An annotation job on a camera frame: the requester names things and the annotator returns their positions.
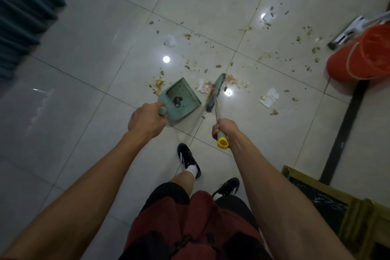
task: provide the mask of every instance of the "green dustpan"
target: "green dustpan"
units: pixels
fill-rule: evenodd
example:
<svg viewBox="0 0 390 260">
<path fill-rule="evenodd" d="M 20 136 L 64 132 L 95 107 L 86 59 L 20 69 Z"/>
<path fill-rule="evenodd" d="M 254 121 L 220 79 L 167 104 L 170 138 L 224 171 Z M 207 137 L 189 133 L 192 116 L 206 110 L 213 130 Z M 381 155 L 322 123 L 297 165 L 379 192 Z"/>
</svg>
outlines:
<svg viewBox="0 0 390 260">
<path fill-rule="evenodd" d="M 166 110 L 160 109 L 160 114 L 167 114 L 170 120 L 179 120 L 197 109 L 202 103 L 182 78 L 158 96 L 159 102 L 164 102 Z"/>
</svg>

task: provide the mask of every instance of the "shoe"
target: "shoe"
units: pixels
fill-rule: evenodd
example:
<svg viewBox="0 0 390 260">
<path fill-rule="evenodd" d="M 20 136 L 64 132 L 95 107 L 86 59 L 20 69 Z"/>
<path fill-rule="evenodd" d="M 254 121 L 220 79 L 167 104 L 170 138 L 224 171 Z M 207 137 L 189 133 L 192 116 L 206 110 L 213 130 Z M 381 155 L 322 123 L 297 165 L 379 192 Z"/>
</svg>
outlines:
<svg viewBox="0 0 390 260">
<path fill-rule="evenodd" d="M 240 180 L 238 178 L 230 178 L 212 194 L 212 197 L 214 197 L 217 193 L 222 196 L 234 195 L 236 194 L 238 187 L 240 187 Z"/>
<path fill-rule="evenodd" d="M 201 176 L 202 172 L 200 171 L 200 167 L 193 158 L 191 150 L 184 143 L 180 143 L 178 145 L 178 156 L 180 158 L 181 163 L 184 164 L 184 167 L 186 169 L 188 168 L 188 166 L 192 165 L 195 165 L 197 167 L 198 174 L 196 175 L 195 179 L 198 179 Z"/>
</svg>

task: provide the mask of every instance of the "person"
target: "person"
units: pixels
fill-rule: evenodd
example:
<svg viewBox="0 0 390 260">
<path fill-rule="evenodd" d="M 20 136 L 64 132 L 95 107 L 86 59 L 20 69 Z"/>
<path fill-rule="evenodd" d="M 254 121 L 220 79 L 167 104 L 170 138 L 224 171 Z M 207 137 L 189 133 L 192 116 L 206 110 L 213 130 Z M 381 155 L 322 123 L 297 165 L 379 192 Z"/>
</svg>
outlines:
<svg viewBox="0 0 390 260">
<path fill-rule="evenodd" d="M 164 104 L 144 104 L 131 115 L 119 143 L 40 213 L 4 254 L 7 259 L 79 259 L 98 232 L 139 151 L 163 130 Z M 283 177 L 228 119 L 225 133 L 252 212 L 234 196 L 237 178 L 214 194 L 191 196 L 201 169 L 185 144 L 186 170 L 158 186 L 131 225 L 119 259 L 353 259 L 313 204 Z"/>
</svg>

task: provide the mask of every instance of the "shorts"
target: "shorts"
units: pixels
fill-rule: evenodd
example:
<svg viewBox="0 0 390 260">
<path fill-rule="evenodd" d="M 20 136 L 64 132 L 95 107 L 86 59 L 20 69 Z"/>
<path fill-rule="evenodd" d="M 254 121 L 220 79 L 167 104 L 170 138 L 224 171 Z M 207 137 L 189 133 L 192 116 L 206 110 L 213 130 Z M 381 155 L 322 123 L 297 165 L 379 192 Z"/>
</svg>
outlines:
<svg viewBox="0 0 390 260">
<path fill-rule="evenodd" d="M 161 184 L 152 192 L 140 213 L 166 196 L 172 198 L 179 205 L 188 205 L 190 203 L 190 197 L 183 187 L 173 182 L 167 182 Z M 255 217 L 242 199 L 234 195 L 229 195 L 218 198 L 215 203 L 220 208 L 225 208 L 240 215 L 254 228 L 259 229 Z"/>
</svg>

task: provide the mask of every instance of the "person's left arm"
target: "person's left arm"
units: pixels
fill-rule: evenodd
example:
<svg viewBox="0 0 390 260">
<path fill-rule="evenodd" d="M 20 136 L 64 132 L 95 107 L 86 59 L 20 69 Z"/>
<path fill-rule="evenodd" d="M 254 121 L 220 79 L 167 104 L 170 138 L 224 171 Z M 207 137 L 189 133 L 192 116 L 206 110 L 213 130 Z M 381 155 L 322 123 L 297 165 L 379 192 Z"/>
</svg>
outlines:
<svg viewBox="0 0 390 260">
<path fill-rule="evenodd" d="M 80 259 L 98 232 L 130 165 L 150 139 L 161 133 L 164 104 L 144 104 L 120 142 L 40 213 L 3 255 L 24 259 Z"/>
</svg>

